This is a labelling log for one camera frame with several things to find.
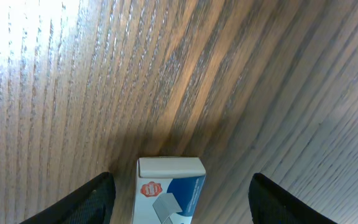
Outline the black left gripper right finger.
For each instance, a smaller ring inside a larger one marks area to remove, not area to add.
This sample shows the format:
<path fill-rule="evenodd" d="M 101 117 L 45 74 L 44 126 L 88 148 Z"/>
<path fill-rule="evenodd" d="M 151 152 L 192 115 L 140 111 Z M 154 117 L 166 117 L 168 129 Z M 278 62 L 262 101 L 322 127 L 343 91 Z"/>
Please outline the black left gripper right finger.
<path fill-rule="evenodd" d="M 261 173 L 252 176 L 248 198 L 254 224 L 335 224 Z"/>

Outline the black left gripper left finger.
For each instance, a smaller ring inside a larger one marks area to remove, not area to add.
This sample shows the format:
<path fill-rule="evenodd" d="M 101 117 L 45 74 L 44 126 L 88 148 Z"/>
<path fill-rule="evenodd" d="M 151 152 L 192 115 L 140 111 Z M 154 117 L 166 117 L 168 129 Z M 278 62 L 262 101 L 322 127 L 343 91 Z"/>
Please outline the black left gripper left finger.
<path fill-rule="evenodd" d="M 109 224 L 115 198 L 114 177 L 103 172 L 22 224 Z"/>

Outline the white blue staples box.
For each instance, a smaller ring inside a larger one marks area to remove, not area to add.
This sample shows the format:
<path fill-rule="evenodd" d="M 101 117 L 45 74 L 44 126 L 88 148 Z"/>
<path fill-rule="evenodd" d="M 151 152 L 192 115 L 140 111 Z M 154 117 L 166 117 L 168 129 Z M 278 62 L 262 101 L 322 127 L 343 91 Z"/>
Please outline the white blue staples box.
<path fill-rule="evenodd" d="M 141 157 L 133 224 L 190 224 L 206 178 L 197 157 Z"/>

